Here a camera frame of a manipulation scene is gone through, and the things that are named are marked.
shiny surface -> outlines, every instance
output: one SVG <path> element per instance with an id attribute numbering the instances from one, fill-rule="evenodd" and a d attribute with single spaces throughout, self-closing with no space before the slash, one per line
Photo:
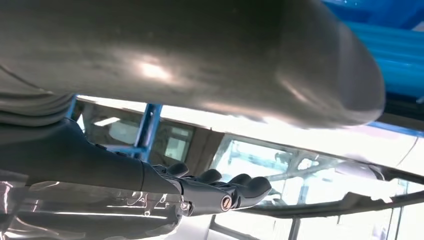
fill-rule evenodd
<path id="1" fill-rule="evenodd" d="M 172 233 L 187 214 L 180 195 L 58 181 L 24 188 L 15 174 L 0 170 L 5 177 L 15 178 L 0 182 L 0 215 L 9 218 L 0 221 L 5 240 L 144 239 Z"/>
<path id="2" fill-rule="evenodd" d="M 374 60 L 316 0 L 0 0 L 0 31 L 0 65 L 58 94 L 305 128 L 384 107 Z"/>
<path id="3" fill-rule="evenodd" d="M 138 128 L 138 137 L 135 140 L 134 147 L 141 148 L 141 153 L 136 153 L 133 156 L 148 163 L 150 163 L 149 155 L 152 151 L 159 122 L 161 121 L 161 111 L 162 105 L 147 104 Z"/>

robotic hand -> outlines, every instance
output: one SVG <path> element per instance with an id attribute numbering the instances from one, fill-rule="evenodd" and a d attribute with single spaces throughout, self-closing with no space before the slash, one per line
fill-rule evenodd
<path id="1" fill-rule="evenodd" d="M 184 163 L 153 168 L 164 179 L 176 186 L 179 184 L 182 197 L 189 204 L 189 216 L 249 208 L 258 204 L 272 189 L 266 178 L 252 179 L 247 174 L 240 174 L 229 182 L 220 182 L 222 176 L 215 169 L 209 169 L 198 177 L 182 177 L 189 171 Z"/>
<path id="2" fill-rule="evenodd" d="M 263 177 L 220 182 L 210 169 L 170 167 L 89 143 L 70 120 L 36 128 L 0 126 L 2 239 L 133 240 L 173 232 L 183 216 L 249 208 L 271 190 Z"/>

glass pane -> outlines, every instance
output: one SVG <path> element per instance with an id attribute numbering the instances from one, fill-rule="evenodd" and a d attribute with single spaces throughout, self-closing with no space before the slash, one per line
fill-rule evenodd
<path id="1" fill-rule="evenodd" d="M 221 146 L 215 155 L 212 168 L 223 175 L 223 181 L 229 181 L 239 174 L 248 174 L 252 178 L 284 173 L 287 170 L 287 159 L 279 155 L 287 154 L 271 146 L 251 144 L 237 138 L 224 136 Z"/>
<path id="2" fill-rule="evenodd" d="M 260 240 L 285 240 L 289 237 L 291 219 L 277 219 L 245 212 L 218 214 L 215 223 Z"/>
<path id="3" fill-rule="evenodd" d="M 390 202 L 390 197 L 403 194 L 403 186 L 399 185 L 398 179 L 378 180 L 371 169 L 364 164 L 307 151 L 301 151 L 300 156 L 294 157 L 289 162 L 288 171 L 266 177 L 273 188 L 282 193 L 283 201 L 277 201 L 278 199 L 272 197 L 272 204 L 281 207 L 336 202 L 342 200 L 347 193 L 369 196 L 373 200 L 382 199 L 385 202 Z M 285 201 L 287 188 L 296 188 L 290 191 L 292 198 L 300 188 L 304 190 L 299 193 L 298 201 L 294 199 Z"/>
<path id="4" fill-rule="evenodd" d="M 416 193 L 423 190 L 423 186 L 416 183 L 408 183 L 407 192 Z M 399 233 L 397 240 L 421 240 L 421 225 L 424 221 L 424 203 L 404 206 L 401 211 Z"/>
<path id="5" fill-rule="evenodd" d="M 143 114 L 78 100 L 73 118 L 87 139 L 101 145 L 133 146 Z"/>
<path id="6" fill-rule="evenodd" d="M 194 127 L 176 122 L 162 121 L 156 132 L 152 151 L 176 161 L 184 162 L 193 137 Z M 154 164 L 170 165 L 165 159 L 152 159 Z"/>
<path id="7" fill-rule="evenodd" d="M 305 218 L 297 240 L 386 240 L 392 210 Z"/>

blue metal frame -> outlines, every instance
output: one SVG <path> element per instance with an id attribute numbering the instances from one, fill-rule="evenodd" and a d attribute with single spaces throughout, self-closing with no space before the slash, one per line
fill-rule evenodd
<path id="1" fill-rule="evenodd" d="M 70 104 L 69 110 L 67 111 L 66 117 L 67 118 L 71 118 L 72 117 L 72 113 L 74 112 L 74 108 L 75 108 L 75 104 L 77 103 L 77 95 L 75 94 L 72 97 L 72 102 Z"/>
<path id="2" fill-rule="evenodd" d="M 155 141 L 156 130 L 161 121 L 161 111 L 161 104 L 147 104 L 134 144 L 134 147 L 141 149 L 141 152 L 134 153 L 133 156 L 135 158 L 149 162 L 149 155 Z"/>
<path id="3" fill-rule="evenodd" d="M 111 152 L 120 152 L 128 155 L 140 154 L 142 149 L 140 147 L 134 146 L 124 146 L 124 145 L 103 145 L 108 151 Z"/>

